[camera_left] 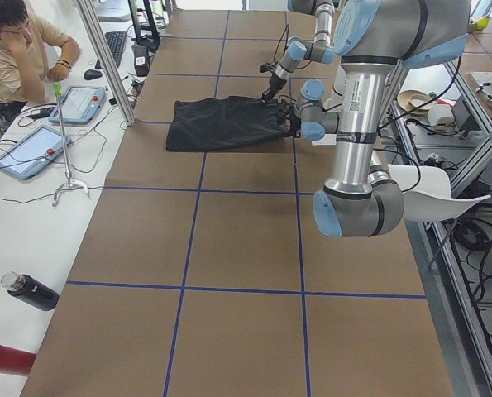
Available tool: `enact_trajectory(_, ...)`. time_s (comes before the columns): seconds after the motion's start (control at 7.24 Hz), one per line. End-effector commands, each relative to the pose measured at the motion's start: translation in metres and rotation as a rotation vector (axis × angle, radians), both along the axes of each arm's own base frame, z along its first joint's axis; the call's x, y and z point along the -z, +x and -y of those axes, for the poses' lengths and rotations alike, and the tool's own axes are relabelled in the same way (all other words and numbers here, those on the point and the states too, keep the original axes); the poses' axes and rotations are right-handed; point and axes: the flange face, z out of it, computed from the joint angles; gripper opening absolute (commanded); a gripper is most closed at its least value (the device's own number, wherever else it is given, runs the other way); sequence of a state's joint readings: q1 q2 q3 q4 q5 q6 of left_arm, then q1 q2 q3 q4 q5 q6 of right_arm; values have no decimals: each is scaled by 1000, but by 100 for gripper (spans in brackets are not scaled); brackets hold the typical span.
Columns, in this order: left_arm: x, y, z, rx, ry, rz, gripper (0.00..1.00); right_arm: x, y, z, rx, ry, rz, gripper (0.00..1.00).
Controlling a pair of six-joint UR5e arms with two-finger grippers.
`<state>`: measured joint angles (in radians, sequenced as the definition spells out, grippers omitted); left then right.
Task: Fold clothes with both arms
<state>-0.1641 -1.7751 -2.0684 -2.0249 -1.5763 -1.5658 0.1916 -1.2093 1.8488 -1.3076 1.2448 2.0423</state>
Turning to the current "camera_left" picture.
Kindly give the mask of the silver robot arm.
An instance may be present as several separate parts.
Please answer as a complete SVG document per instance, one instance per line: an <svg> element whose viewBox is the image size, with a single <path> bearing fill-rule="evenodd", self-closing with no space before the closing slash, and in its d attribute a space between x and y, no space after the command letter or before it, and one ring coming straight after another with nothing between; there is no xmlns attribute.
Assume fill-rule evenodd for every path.
<svg viewBox="0 0 492 397"><path fill-rule="evenodd" d="M271 101L286 85L291 74L302 61L330 64L333 60L332 23L338 1L287 1L288 9L315 18L315 30L311 40L289 36L282 57L264 63L260 72L270 72L269 86L261 94L264 103Z"/></svg>
<svg viewBox="0 0 492 397"><path fill-rule="evenodd" d="M385 79L397 64L418 69L459 57L468 1L349 1L337 20L333 52L346 75L341 112L324 112L324 87L309 80L295 112L317 140L335 132L333 167L313 198L315 222L330 237L377 236L404 215L404 197L374 151Z"/></svg>

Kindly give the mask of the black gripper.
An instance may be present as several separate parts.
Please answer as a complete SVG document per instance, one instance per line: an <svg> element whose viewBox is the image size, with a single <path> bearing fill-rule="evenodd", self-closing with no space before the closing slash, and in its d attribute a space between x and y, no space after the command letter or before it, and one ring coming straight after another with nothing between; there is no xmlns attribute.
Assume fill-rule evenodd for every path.
<svg viewBox="0 0 492 397"><path fill-rule="evenodd" d="M273 72L270 77L268 89L261 94L262 102L269 103L272 101L274 96L286 85L288 78L289 74L286 72L283 72L282 75Z"/></svg>
<svg viewBox="0 0 492 397"><path fill-rule="evenodd" d="M289 134L291 136L302 136L301 119L294 114L294 107L287 106L285 114L286 120L289 122Z"/></svg>

